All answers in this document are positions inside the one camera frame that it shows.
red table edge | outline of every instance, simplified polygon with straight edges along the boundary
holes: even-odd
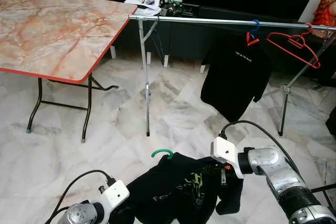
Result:
[[[137,9],[138,9],[138,7],[136,7],[136,9],[133,11],[133,13],[131,13],[131,15],[133,15],[137,11]],[[111,45],[113,44],[113,42],[118,38],[119,34],[123,31],[124,27],[128,24],[129,21],[130,21],[130,19],[127,18],[126,22],[122,25],[122,27],[119,29],[119,31],[115,34],[115,36],[113,37],[113,39],[111,40],[111,42],[107,45],[107,47],[105,48],[105,50],[103,51],[103,53],[97,58],[97,60],[92,65],[92,67],[89,69],[89,71],[87,72],[87,74],[82,79],[80,79],[80,80],[65,79],[65,78],[47,76],[47,75],[44,75],[44,74],[36,74],[36,73],[24,72],[24,71],[7,69],[7,68],[0,68],[0,71],[9,72],[9,73],[18,73],[18,74],[22,74],[22,75],[25,75],[25,76],[33,76],[33,77],[38,77],[38,78],[43,78],[43,79],[48,79],[48,80],[54,80],[54,81],[61,81],[61,82],[66,82],[66,83],[81,84],[93,72],[94,68],[98,65],[98,63],[100,62],[101,58],[105,55],[105,53],[111,47]]]

tripod stand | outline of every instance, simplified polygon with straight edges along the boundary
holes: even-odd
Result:
[[[322,45],[322,47],[318,50],[316,53],[317,57],[320,58],[320,56],[323,54],[323,52],[335,41],[336,39],[336,33],[333,33],[329,39],[326,39]],[[310,63],[313,63],[316,60],[316,58],[312,58]],[[301,77],[309,68],[309,65],[305,65],[300,72],[288,83],[282,85],[281,88],[274,90],[272,92],[266,93],[263,95],[263,97],[267,97],[269,95],[281,92],[283,94],[283,101],[282,101],[282,108],[281,108],[281,117],[280,117],[280,123],[278,127],[278,133],[280,136],[284,134],[284,124],[285,124],[285,116],[286,116],[286,109],[287,109],[287,103],[288,103],[288,96],[290,94],[290,88],[293,86],[295,81]]]

marble floor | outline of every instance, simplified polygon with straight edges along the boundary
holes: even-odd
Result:
[[[80,143],[85,113],[57,106],[43,104],[33,131],[26,134],[37,99],[37,79],[0,73],[0,223],[44,223],[69,182],[91,169],[105,170],[129,183],[159,161],[160,155],[151,158],[158,148],[194,158],[208,156],[210,142],[227,121],[200,100],[206,73],[198,73],[199,66],[199,62],[172,58],[169,67],[163,68],[152,57],[151,136],[145,137],[140,56],[118,52],[115,60],[105,57],[93,76],[104,86],[120,88],[93,91],[85,144]],[[291,77],[274,74],[266,92]],[[283,137],[277,135],[279,93],[252,102],[241,118],[277,137],[310,188],[336,182],[336,141],[324,124],[336,105],[336,89],[317,86],[301,78],[292,88]],[[43,88],[46,100],[78,106],[87,103],[83,88],[45,80]],[[241,149],[272,144],[262,132],[244,124],[230,127],[228,137]],[[70,190],[63,206],[96,198],[103,183],[97,174],[84,177]],[[335,204],[336,191],[328,193]],[[316,197],[326,204],[322,194]],[[262,176],[245,177],[241,203],[239,213],[214,213],[208,223],[288,223]]]

cable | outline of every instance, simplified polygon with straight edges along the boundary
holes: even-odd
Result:
[[[70,189],[70,187],[80,178],[90,174],[90,173],[102,173],[105,175],[106,179],[107,179],[107,185],[111,186],[113,185],[116,181],[114,178],[110,177],[106,172],[104,172],[103,170],[90,170],[86,173],[83,173],[82,175],[79,175],[77,178],[75,178],[69,185],[68,187],[65,189],[64,193],[62,194],[61,198],[59,199],[53,213],[51,214],[50,218],[45,222],[45,224],[50,224],[50,222],[52,221],[52,219],[61,211],[65,210],[65,208],[61,208],[60,210],[58,210],[59,206],[61,205],[62,201],[64,200],[68,190]]]
[[[288,159],[288,164],[292,167],[292,169],[294,169],[295,172],[297,172],[301,176],[301,174],[299,172],[299,169],[297,168],[296,164],[294,163],[294,161],[292,160],[292,158],[289,156],[289,154],[286,152],[286,150],[283,148],[283,146],[271,134],[269,134],[264,128],[262,128],[259,124],[256,124],[256,123],[248,121],[248,120],[239,120],[239,121],[231,122],[231,123],[226,124],[222,128],[219,136],[222,137],[222,138],[224,138],[224,139],[227,139],[227,137],[225,135],[226,128],[228,128],[230,125],[234,125],[234,124],[237,124],[237,123],[249,123],[249,124],[252,124],[253,126],[257,127],[258,129],[260,129],[262,132],[264,132],[270,139],[273,140],[274,143],[276,143],[276,145],[284,153],[284,155]]]

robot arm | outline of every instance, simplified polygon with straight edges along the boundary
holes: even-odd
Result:
[[[277,147],[246,148],[238,153],[233,143],[217,137],[211,144],[211,156],[221,163],[231,164],[238,178],[251,173],[265,175],[290,224],[336,223],[332,212],[317,201]]]
[[[69,207],[58,224],[107,224],[111,212],[124,202],[129,194],[124,183],[119,180],[92,203],[74,204]]]

